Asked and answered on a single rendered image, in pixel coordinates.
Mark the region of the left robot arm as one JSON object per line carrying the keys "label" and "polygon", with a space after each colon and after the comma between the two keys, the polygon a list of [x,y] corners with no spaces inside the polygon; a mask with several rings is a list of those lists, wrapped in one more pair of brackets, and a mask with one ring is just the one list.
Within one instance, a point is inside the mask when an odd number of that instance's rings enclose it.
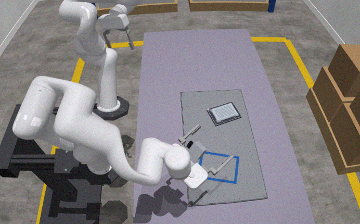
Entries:
{"label": "left robot arm", "polygon": [[59,8],[63,21],[80,23],[77,36],[73,39],[74,52],[87,64],[100,67],[97,75],[97,109],[112,112],[120,108],[117,102],[116,68],[118,54],[107,48],[104,40],[95,30],[97,8],[91,3],[114,3],[112,9],[128,15],[142,0],[64,0]]}

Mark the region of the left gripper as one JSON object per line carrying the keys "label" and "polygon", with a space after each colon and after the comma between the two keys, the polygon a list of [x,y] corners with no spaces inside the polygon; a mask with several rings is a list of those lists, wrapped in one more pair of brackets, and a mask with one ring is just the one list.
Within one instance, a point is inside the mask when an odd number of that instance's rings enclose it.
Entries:
{"label": "left gripper", "polygon": [[[113,14],[114,13],[114,14]],[[125,13],[119,13],[115,9],[109,10],[109,14],[104,14],[98,18],[99,24],[102,29],[105,30],[103,32],[103,36],[106,40],[106,44],[108,48],[112,48],[110,45],[110,42],[108,41],[106,34],[109,34],[110,30],[113,29],[121,29],[121,31],[125,30],[127,37],[129,39],[129,46],[131,50],[135,49],[135,46],[133,44],[133,41],[131,39],[130,34],[132,33],[132,30],[128,30],[128,25],[130,24],[127,18],[127,15]]]}

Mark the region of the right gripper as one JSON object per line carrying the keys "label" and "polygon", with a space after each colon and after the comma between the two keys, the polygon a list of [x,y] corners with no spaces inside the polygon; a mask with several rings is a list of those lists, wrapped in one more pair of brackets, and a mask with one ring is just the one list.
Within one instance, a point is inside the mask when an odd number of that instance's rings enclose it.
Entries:
{"label": "right gripper", "polygon": [[[180,144],[173,144],[174,146],[183,146],[186,143],[186,138],[190,135],[195,134],[201,128],[200,124],[197,124],[194,128],[192,128],[185,136],[180,136],[178,138]],[[185,148],[185,147],[184,147]],[[214,167],[211,167],[209,170],[206,169],[204,165],[200,166],[197,162],[191,167],[190,175],[183,179],[182,181],[191,189],[197,190],[201,187],[208,178],[208,173],[212,172],[213,175],[216,175],[226,164],[228,164],[232,159],[233,155],[230,154],[223,162],[222,165],[216,170]]]}

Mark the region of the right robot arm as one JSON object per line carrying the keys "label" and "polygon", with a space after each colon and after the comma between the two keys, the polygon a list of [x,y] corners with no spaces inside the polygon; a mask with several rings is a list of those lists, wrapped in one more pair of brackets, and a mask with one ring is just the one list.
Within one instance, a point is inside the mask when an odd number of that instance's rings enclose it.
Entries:
{"label": "right robot arm", "polygon": [[[63,98],[54,115],[58,97]],[[113,169],[123,179],[145,186],[160,183],[164,163],[173,179],[186,179],[191,166],[207,151],[199,141],[189,141],[186,150],[156,138],[145,138],[135,171],[125,157],[119,128],[93,112],[96,100],[96,93],[87,86],[38,76],[21,104],[13,133],[21,139],[40,139],[73,151],[74,158],[97,175]]]}

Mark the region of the grey flat rectangular panel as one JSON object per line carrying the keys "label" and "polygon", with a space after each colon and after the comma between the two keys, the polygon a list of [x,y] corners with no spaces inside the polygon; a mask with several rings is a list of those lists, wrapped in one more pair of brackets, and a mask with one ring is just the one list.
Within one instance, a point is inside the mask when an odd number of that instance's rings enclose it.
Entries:
{"label": "grey flat rectangular panel", "polygon": [[[242,118],[215,126],[207,109],[233,102]],[[188,189],[190,206],[238,203],[268,199],[251,123],[241,89],[181,92],[184,136],[197,124],[201,128],[187,137],[199,141],[206,152],[239,156],[237,183],[207,180],[199,189]],[[234,181],[236,158],[209,178]]]}

